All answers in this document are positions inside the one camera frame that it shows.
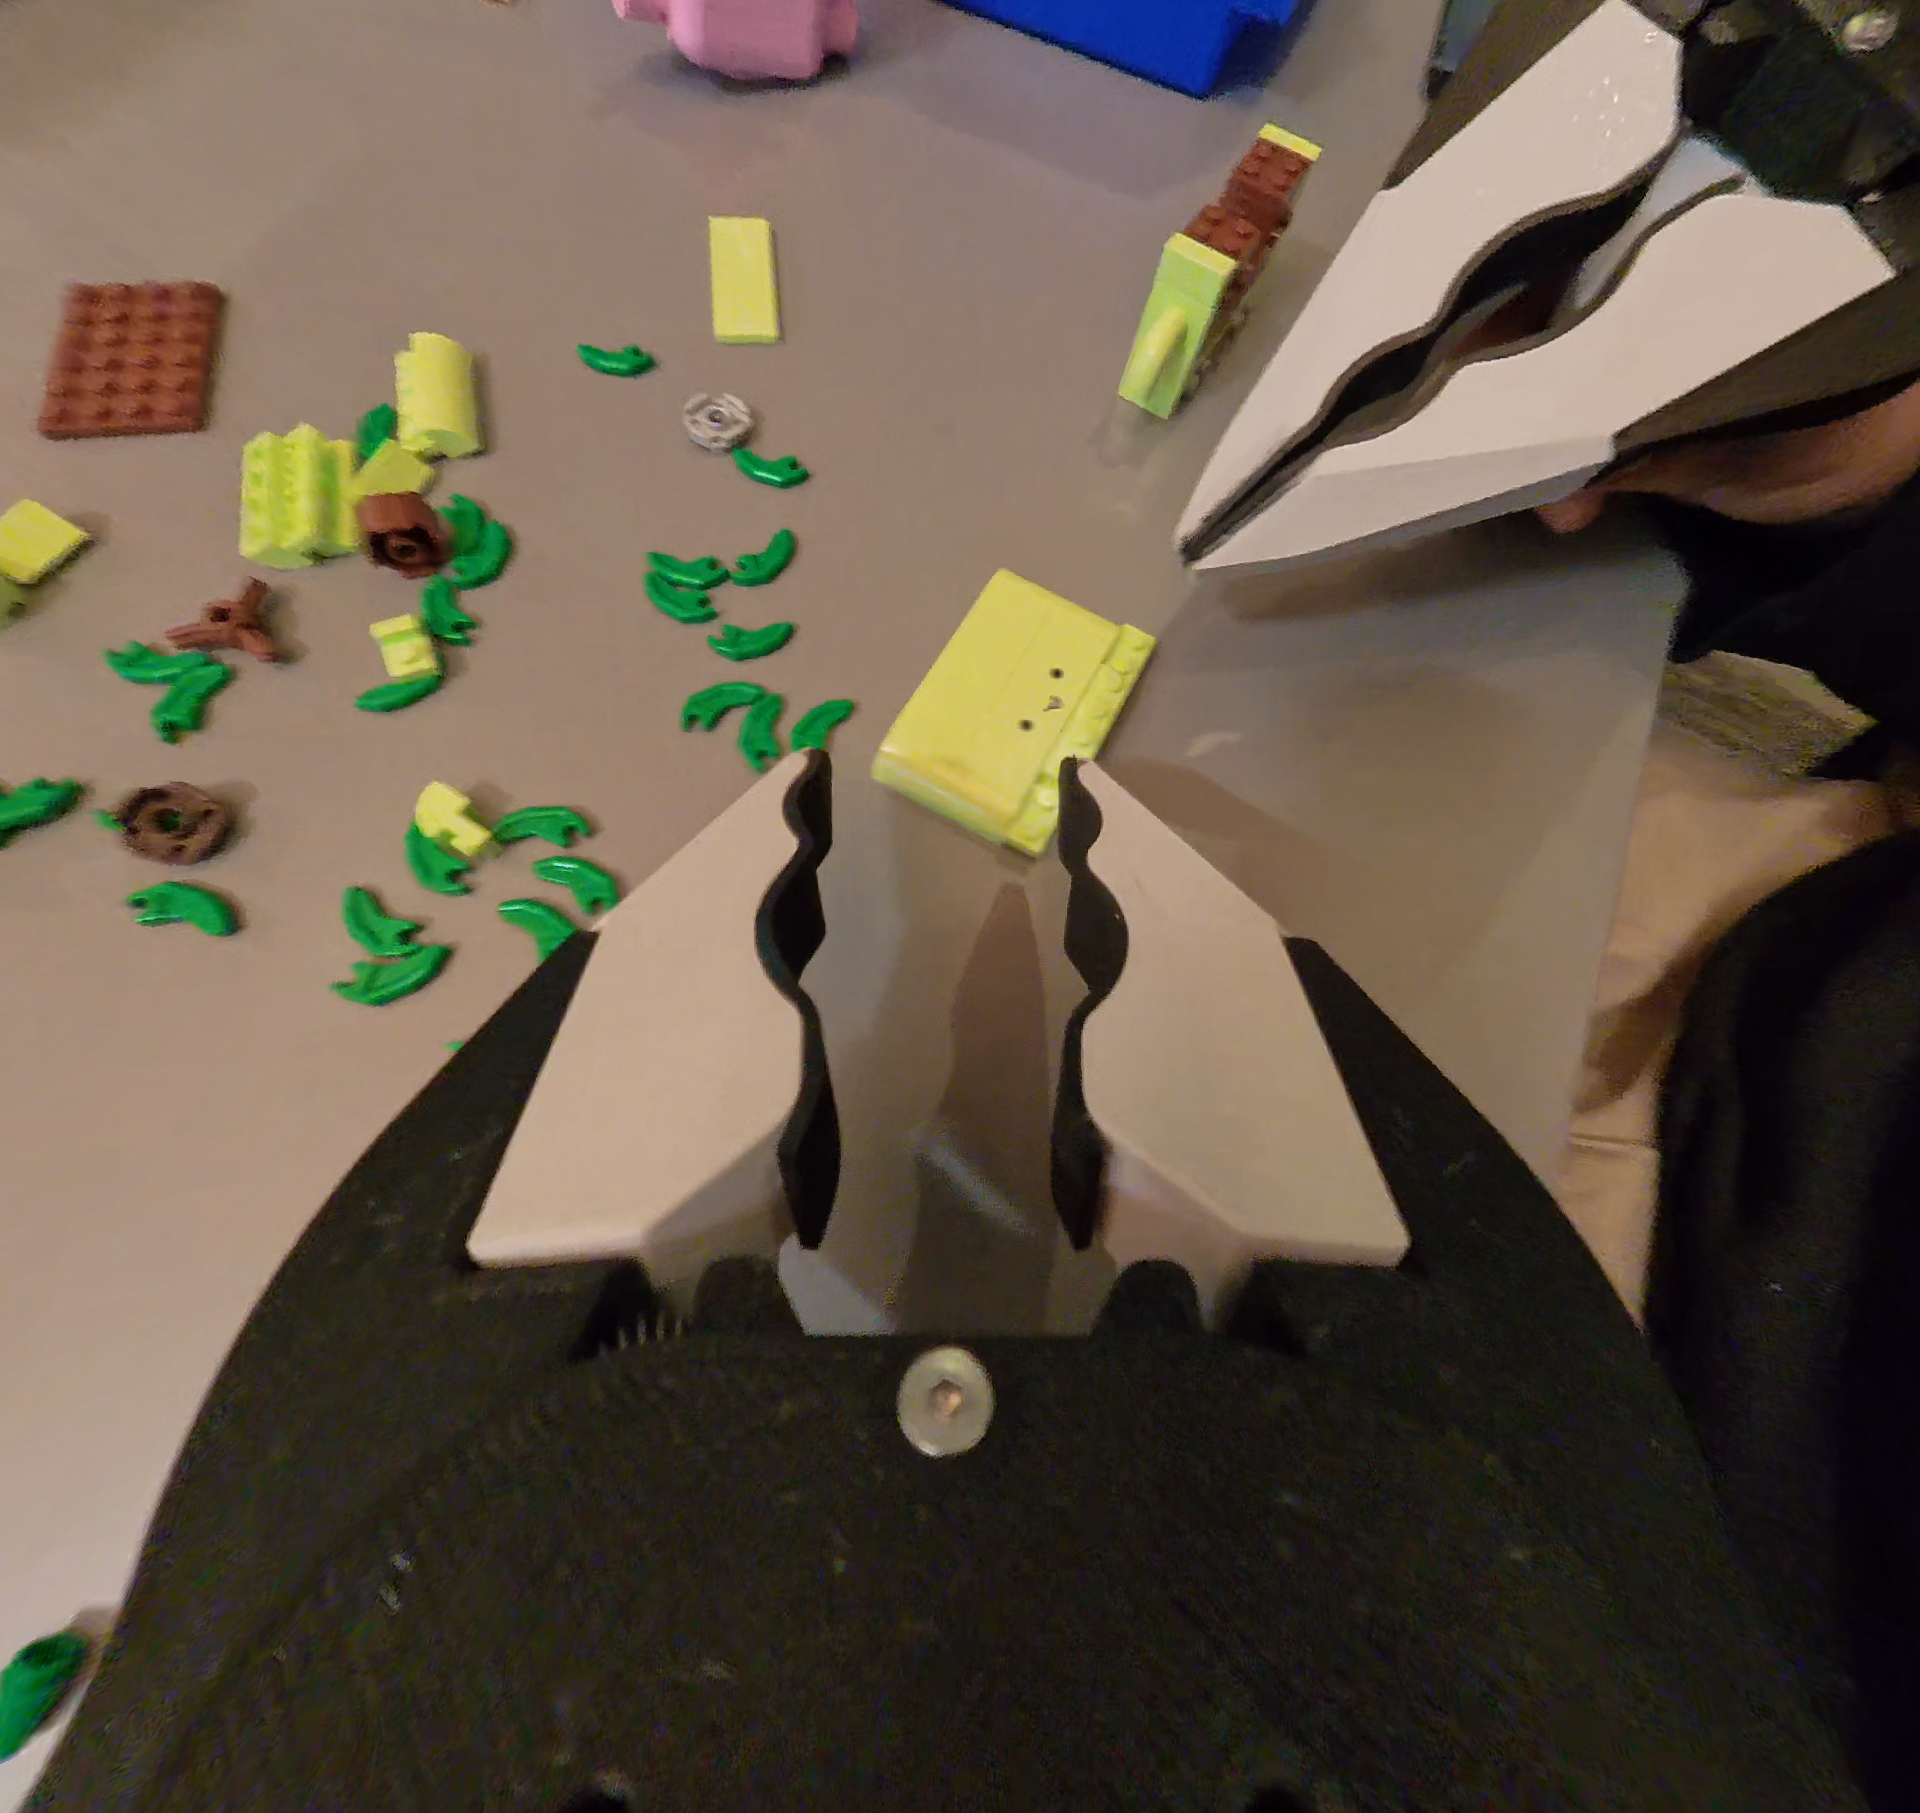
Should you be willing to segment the person's right forearm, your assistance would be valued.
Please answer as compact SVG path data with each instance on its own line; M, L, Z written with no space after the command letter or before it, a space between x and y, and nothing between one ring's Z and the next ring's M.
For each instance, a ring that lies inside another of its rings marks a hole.
M1669 655L1725 652L1814 676L1918 743L1918 482L1889 501L1795 524L1662 511L1687 576Z

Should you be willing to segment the person's right hand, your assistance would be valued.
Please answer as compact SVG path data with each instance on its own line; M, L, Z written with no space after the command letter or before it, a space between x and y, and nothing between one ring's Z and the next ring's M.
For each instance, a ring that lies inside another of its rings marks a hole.
M1918 470L1918 385L1826 425L1652 449L1535 508L1558 536L1596 524L1608 499L1660 498L1747 524L1869 513Z

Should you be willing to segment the person's tan trousers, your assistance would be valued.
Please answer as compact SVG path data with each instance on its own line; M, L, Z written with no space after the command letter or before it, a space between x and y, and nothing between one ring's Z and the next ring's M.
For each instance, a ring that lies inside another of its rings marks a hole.
M1916 754L1869 777L1767 769L1656 722L1572 1091L1554 1202L1645 1320L1662 1087L1711 946L1802 873L1916 825Z

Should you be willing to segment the large brown studded plate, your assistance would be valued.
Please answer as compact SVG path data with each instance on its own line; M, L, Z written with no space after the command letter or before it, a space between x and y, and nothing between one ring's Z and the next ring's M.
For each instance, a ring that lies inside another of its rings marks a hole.
M211 282L71 282L45 376L47 441L208 428L227 294Z

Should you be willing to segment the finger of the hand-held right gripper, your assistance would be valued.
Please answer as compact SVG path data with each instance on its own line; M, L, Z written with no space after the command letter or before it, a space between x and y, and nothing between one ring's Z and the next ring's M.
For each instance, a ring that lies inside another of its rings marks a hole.
M1362 211L1247 391L1179 522L1213 558L1274 499L1359 376L1426 356L1475 270L1554 222L1626 213L1677 137L1682 44L1604 0Z
M1900 255L1841 206L1709 193L1554 330L1452 364L1303 460L1207 479L1187 568L1266 570L1463 528L1649 449L1872 406L1901 385Z

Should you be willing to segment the stack of lime bricks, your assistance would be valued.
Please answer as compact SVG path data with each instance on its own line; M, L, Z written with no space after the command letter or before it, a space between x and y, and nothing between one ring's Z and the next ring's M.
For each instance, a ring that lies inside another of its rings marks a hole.
M248 566L293 570L359 552L354 448L310 425L260 433L243 448L239 552Z

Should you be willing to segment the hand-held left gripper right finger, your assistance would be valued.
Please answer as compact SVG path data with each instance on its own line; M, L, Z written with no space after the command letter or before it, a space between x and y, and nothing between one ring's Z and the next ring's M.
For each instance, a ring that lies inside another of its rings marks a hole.
M1086 760L1059 769L1064 951L1051 1193L1077 1251L1187 1275L1391 1271L1410 1247L1279 921Z

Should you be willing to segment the scatter of green leaf pieces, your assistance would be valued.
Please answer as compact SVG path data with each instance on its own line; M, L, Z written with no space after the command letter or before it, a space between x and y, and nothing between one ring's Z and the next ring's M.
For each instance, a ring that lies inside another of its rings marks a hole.
M358 430L354 466L361 466L386 440L397 440L397 409L394 406L367 412ZM730 453L740 475L756 485L778 489L797 487L811 475L801 460L763 460L751 448ZM436 680L391 684L382 680L356 699L363 715L397 715L434 699L445 686L445 652L468 647L476 620L468 613L465 594L494 585L516 554L511 528L494 518L476 499L450 495L434 505L453 546L453 558L433 576L420 578L417 613L439 644L443 672ZM719 625L717 594L728 587L758 590L778 581L797 557L797 537L790 528L776 534L758 552L745 554L732 564L717 558L682 560L678 557L647 554L644 594L651 607L684 626L703 626L709 649L732 667L747 667L782 652L794 638L792 622L763 626ZM274 635L260 625L260 607L272 600L272 587L256 576L247 590L227 602L213 603L200 625L189 625L184 635L168 641L171 652L146 644L108 649L105 661L110 672L126 681L156 690L150 726L163 743L180 743L184 734L199 732L215 695L234 680L234 668L221 649L244 649L267 661ZM855 712L855 704L824 703L792 726L792 742L782 739L784 695L763 684L732 680L696 690L682 706L684 730L713 730L730 715L740 715L737 749L756 772L771 769L790 749L825 750L834 734ZM83 784L75 780L37 777L5 786L5 849L24 831L56 824L74 814L83 800ZM98 824L114 830L110 809L98 812ZM589 821L571 807L520 807L491 825L495 847L539 841L554 849L552 857L536 865L541 884L566 889L582 913L589 918L613 911L618 889L592 859L571 852L577 841L592 833ZM434 849L413 830L405 830L405 857L418 885L445 896L466 896L474 867ZM240 930L232 900L199 882L166 880L137 890L128 906L140 926L190 926L209 939L227 939ZM564 911L536 896L516 896L499 906L499 918L520 926L536 939L539 958L545 960L564 943L583 931ZM441 943L423 943L423 928L413 920L388 916L379 896L361 885L343 894L343 924L361 951L345 983L334 983L333 993L361 1007L384 1007L412 996L433 984L445 969L451 949Z

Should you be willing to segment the large lime half-round brick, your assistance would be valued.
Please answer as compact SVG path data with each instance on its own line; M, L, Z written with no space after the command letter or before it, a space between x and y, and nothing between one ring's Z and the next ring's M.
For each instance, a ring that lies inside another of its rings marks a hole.
M478 375L453 336L413 330L397 354L397 444L423 460L461 460L485 451Z

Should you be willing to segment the dark round plate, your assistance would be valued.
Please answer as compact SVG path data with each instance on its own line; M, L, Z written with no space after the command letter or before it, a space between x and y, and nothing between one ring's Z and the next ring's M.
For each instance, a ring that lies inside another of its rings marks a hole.
M129 855L169 870L215 859L239 824L227 800L189 782L139 788L110 809L108 820Z

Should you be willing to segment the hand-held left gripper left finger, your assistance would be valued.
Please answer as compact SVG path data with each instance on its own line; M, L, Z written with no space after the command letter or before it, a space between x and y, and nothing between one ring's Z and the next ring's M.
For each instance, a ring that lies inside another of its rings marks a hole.
M820 1012L831 763L797 752L595 928L468 1230L482 1268L637 1259L690 1296L725 1256L820 1249L842 1133Z

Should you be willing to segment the brown and lime trunk build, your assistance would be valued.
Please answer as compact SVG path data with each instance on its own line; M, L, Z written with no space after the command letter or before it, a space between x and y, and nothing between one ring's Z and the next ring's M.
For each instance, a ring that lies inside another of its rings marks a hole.
M1218 193L1164 248L1124 364L1118 397L1171 421L1244 329L1244 309L1288 233L1322 148L1276 123L1260 127Z

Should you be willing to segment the brown stump piece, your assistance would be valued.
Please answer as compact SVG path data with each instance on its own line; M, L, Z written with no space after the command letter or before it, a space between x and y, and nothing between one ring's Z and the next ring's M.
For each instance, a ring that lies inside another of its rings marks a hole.
M420 493L361 495L356 522L373 564L408 581L433 576L453 558L441 516Z

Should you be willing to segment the lime tile with face print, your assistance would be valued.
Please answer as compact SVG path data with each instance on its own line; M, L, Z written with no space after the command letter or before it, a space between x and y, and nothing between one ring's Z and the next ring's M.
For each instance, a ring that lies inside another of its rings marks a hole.
M1124 629L1042 590L1009 585L989 610L968 690L966 763L992 814L1013 814Z

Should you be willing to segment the brown and lime brick assembly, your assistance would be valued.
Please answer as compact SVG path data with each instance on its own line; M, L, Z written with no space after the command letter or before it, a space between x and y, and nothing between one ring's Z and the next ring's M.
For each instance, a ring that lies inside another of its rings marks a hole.
M1059 769L1100 754L1156 649L997 570L877 746L874 780L973 837L1038 857Z

